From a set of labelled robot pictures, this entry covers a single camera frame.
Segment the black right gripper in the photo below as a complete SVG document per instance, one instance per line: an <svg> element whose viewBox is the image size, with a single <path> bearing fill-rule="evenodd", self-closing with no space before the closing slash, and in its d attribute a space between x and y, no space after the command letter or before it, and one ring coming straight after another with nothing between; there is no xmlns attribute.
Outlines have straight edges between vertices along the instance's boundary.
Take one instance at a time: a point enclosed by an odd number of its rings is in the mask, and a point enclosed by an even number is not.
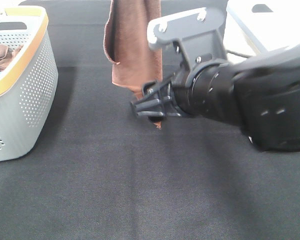
<svg viewBox="0 0 300 240"><path fill-rule="evenodd" d="M175 91L172 87L173 75L163 81L147 82L141 89L142 98L130 102L132 112L136 117L189 118L190 114L184 112L178 105Z"/></svg>

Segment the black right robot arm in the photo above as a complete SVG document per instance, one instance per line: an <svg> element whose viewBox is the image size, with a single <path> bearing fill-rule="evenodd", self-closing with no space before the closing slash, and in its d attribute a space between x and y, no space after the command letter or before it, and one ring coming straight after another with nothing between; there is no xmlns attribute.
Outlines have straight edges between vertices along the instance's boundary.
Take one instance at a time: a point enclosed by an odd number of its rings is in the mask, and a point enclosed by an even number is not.
<svg viewBox="0 0 300 240"><path fill-rule="evenodd" d="M180 69L146 84L131 108L155 122L204 117L239 127L261 150L300 152L300 44Z"/></svg>

